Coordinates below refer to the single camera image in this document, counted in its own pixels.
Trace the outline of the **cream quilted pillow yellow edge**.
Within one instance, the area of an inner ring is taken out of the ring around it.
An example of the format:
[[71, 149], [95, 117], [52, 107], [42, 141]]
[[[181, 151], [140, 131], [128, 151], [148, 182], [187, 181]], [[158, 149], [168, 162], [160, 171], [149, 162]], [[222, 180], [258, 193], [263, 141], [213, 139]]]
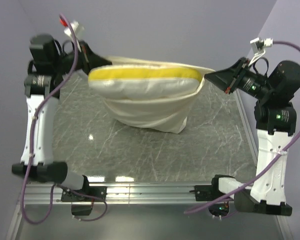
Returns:
[[180, 66], [110, 65], [93, 69], [88, 85], [109, 99], [152, 100], [194, 93], [202, 74]]

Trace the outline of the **cream satin pillowcase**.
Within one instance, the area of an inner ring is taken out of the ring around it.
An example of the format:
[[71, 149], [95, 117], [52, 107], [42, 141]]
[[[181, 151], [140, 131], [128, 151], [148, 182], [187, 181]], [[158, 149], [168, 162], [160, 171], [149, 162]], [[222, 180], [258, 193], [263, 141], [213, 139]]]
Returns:
[[112, 65], [142, 65], [155, 67], [185, 67], [198, 70], [202, 74], [203, 82], [191, 94], [158, 99], [111, 99], [100, 97], [107, 113], [115, 120], [136, 128], [153, 129], [166, 133], [180, 133], [187, 124], [189, 112], [205, 83], [205, 74], [213, 69], [177, 62], [143, 60], [122, 56], [108, 56]]

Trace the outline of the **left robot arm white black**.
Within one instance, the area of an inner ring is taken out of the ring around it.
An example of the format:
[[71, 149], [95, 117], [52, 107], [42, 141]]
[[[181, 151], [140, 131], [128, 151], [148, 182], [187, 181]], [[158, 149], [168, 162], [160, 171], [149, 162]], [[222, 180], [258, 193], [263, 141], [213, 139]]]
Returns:
[[27, 103], [27, 131], [20, 163], [12, 165], [14, 175], [39, 183], [55, 183], [73, 190], [79, 201], [91, 195], [88, 178], [74, 173], [64, 161], [53, 156], [53, 124], [60, 100], [63, 76], [67, 79], [76, 71], [89, 74], [94, 68], [111, 65], [112, 62], [94, 53], [80, 40], [66, 53], [63, 45], [49, 34], [39, 34], [30, 39], [32, 60], [28, 64], [24, 80]]

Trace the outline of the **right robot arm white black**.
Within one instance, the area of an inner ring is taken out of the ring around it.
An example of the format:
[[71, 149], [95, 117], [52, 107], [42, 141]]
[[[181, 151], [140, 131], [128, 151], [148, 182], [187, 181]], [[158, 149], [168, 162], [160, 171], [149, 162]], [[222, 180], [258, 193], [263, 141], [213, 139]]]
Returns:
[[239, 89], [256, 98], [254, 118], [258, 137], [257, 179], [251, 187], [233, 193], [235, 209], [244, 213], [291, 216], [287, 204], [285, 173], [288, 152], [296, 131], [297, 112], [291, 102], [300, 88], [300, 65], [283, 60], [270, 75], [250, 70], [242, 57], [224, 70], [207, 73], [204, 79], [226, 94]]

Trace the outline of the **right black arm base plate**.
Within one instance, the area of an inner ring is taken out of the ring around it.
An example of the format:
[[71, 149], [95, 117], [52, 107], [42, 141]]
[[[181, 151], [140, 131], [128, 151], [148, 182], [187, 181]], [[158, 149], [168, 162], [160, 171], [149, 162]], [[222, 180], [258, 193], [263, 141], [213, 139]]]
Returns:
[[196, 202], [210, 202], [223, 195], [216, 186], [212, 185], [195, 185], [194, 190], [191, 191], [195, 195]]

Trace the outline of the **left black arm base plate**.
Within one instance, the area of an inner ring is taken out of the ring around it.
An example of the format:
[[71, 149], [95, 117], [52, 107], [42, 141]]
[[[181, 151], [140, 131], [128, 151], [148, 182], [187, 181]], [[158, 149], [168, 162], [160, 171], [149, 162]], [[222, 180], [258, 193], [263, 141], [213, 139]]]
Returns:
[[87, 193], [81, 192], [83, 195], [89, 195], [93, 196], [95, 198], [99, 198], [100, 200], [95, 200], [94, 198], [86, 197], [86, 196], [81, 196], [74, 194], [70, 190], [63, 190], [61, 194], [61, 202], [101, 202], [106, 199], [107, 195], [107, 187], [106, 186], [90, 186], [89, 190]]

